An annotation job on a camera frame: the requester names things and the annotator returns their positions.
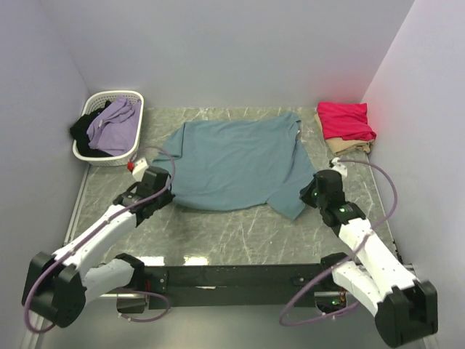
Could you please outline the teal blue t shirt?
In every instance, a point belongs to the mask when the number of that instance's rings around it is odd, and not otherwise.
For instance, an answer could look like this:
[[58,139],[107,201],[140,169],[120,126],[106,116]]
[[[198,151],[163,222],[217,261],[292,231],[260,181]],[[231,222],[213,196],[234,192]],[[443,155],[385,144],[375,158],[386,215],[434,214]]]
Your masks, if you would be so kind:
[[295,220],[299,192],[315,173],[291,111],[258,121],[188,121],[163,144],[153,166],[174,174],[175,202],[229,212],[267,204]]

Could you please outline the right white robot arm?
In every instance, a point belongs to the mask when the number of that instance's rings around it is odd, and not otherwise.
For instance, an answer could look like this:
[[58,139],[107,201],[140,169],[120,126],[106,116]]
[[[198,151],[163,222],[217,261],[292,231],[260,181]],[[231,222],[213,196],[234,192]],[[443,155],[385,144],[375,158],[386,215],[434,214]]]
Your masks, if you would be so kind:
[[363,211],[345,199],[342,180],[339,171],[325,169],[301,191],[302,201],[319,210],[323,222],[359,260],[321,269],[321,286],[341,286],[351,293],[373,315],[378,333],[391,348],[436,334],[436,288],[419,281],[389,251]]

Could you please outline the folded tan t shirt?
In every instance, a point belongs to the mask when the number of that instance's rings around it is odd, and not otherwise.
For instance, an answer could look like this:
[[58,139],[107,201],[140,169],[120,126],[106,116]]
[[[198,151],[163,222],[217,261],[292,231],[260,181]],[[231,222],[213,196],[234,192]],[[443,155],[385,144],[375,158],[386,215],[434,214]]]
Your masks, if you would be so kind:
[[330,117],[316,113],[315,120],[333,155],[340,156],[353,151],[371,152],[376,133],[366,117]]

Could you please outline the lilac t shirt in basket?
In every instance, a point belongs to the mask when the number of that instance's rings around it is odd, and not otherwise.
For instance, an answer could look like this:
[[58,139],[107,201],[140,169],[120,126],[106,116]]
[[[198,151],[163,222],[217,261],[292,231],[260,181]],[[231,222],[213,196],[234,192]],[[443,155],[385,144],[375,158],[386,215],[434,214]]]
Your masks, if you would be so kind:
[[87,129],[89,147],[111,156],[128,153],[136,141],[141,106],[141,100],[132,103],[127,97],[117,97]]

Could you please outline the folded red t shirt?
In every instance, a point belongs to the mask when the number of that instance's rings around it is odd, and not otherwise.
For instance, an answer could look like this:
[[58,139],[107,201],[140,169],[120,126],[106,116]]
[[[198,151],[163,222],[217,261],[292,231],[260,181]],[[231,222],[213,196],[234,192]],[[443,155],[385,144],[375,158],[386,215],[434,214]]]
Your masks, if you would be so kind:
[[316,111],[325,140],[341,138],[368,142],[377,137],[368,124],[366,103],[319,102]]

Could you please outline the black garment in basket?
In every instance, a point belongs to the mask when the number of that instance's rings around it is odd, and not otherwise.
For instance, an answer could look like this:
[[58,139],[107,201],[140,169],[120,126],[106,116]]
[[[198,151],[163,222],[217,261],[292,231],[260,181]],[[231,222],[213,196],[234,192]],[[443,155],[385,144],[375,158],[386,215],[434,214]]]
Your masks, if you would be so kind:
[[90,124],[102,113],[108,106],[110,105],[110,101],[107,100],[103,107],[92,111],[89,114],[84,114],[71,128],[70,128],[70,136],[76,141],[76,146],[78,152],[81,156],[89,157],[89,158],[104,158],[110,157],[110,154],[98,150],[92,149],[89,147],[89,136],[87,135],[87,129],[89,128]]

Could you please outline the white plastic laundry basket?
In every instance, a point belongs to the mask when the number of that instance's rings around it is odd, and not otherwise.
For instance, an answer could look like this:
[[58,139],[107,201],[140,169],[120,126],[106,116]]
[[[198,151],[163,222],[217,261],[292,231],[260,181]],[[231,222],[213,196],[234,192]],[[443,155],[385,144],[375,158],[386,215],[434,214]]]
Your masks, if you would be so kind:
[[110,90],[92,95],[70,128],[73,155],[98,167],[124,166],[139,148],[144,97]]

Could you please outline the black base beam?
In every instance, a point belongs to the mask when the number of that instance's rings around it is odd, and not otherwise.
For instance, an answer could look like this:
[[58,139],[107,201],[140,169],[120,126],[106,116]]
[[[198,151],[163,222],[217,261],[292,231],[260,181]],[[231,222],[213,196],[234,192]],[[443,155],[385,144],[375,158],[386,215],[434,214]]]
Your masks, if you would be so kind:
[[150,291],[174,307],[285,305],[321,264],[150,266]]

